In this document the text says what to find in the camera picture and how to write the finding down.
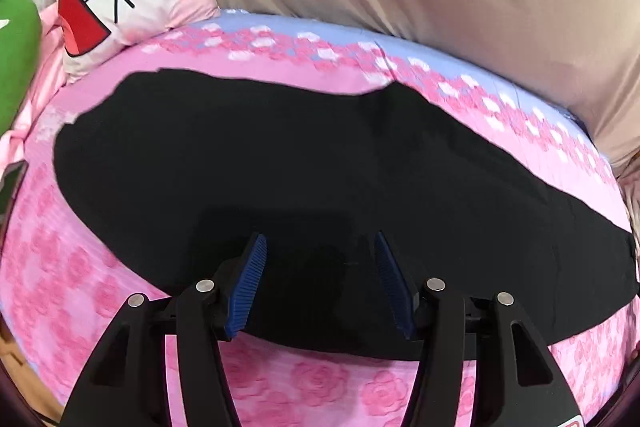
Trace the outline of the black pants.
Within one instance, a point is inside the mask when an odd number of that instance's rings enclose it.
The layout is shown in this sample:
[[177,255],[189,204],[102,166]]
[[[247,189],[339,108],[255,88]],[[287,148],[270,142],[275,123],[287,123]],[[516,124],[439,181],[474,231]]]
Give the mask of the black pants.
[[265,236],[246,329],[288,347],[419,358],[376,271],[376,234],[416,283],[512,294],[547,343],[638,291],[628,232],[400,83],[333,95],[136,72],[58,132],[53,166],[78,218],[169,295]]

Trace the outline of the pink rose bed sheet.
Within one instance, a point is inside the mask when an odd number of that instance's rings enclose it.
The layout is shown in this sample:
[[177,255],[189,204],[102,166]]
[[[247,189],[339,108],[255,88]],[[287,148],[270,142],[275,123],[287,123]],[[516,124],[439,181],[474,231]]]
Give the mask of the pink rose bed sheet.
[[634,236],[565,113],[227,12],[62,88],[1,310],[66,426],[637,425]]

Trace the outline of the green plush pillow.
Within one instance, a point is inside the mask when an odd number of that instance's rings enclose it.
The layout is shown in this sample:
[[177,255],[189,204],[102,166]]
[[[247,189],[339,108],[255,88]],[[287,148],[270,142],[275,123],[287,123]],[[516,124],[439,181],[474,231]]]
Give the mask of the green plush pillow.
[[41,20],[32,0],[1,0],[0,128],[7,132],[38,66]]

